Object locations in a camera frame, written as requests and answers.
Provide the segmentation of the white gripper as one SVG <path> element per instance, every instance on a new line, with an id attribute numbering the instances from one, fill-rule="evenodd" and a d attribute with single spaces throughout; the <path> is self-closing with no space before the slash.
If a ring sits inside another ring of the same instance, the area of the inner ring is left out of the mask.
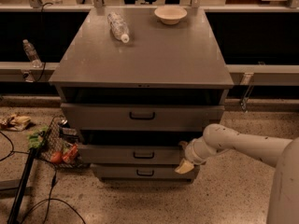
<path id="1" fill-rule="evenodd" d="M 206 161 L 195 152 L 193 143 L 180 141 L 178 145 L 184 149 L 185 159 L 182 159 L 179 166 L 175 169 L 176 173 L 180 175 L 187 174 L 194 168 L 194 165 L 201 165 Z"/>

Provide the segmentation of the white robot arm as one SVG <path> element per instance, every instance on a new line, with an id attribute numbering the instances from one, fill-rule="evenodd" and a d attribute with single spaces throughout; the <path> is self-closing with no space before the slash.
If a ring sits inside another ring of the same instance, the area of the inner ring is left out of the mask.
<path id="1" fill-rule="evenodd" d="M 210 124 L 200 138 L 183 143 L 184 156 L 175 172 L 186 174 L 230 149 L 275 168 L 266 224 L 299 224 L 299 138 L 243 134 Z"/>

